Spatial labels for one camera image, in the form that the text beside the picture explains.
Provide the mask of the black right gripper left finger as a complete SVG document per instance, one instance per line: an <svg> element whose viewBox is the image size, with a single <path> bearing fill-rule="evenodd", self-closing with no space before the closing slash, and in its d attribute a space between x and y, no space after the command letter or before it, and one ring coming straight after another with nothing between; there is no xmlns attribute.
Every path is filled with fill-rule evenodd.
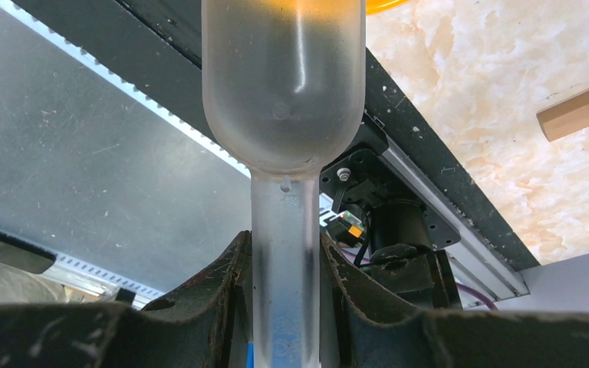
<svg viewBox="0 0 589 368"><path fill-rule="evenodd" d="M243 231L139 310L119 301L0 304L0 367L244 367L238 281L250 261Z"/></svg>

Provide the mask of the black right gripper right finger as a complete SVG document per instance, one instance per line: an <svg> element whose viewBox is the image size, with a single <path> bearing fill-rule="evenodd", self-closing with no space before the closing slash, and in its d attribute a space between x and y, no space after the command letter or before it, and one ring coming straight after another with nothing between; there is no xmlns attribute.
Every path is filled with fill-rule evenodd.
<svg viewBox="0 0 589 368"><path fill-rule="evenodd" d="M321 237L324 367L589 367L589 314L419 308Z"/></svg>

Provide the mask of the clear plastic scoop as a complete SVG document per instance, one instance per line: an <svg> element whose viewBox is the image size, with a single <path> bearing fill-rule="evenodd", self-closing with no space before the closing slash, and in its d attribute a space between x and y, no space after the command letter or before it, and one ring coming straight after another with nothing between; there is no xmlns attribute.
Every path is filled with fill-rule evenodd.
<svg viewBox="0 0 589 368"><path fill-rule="evenodd" d="M202 98L251 174L256 367L320 360L320 176L364 112L362 1L204 1Z"/></svg>

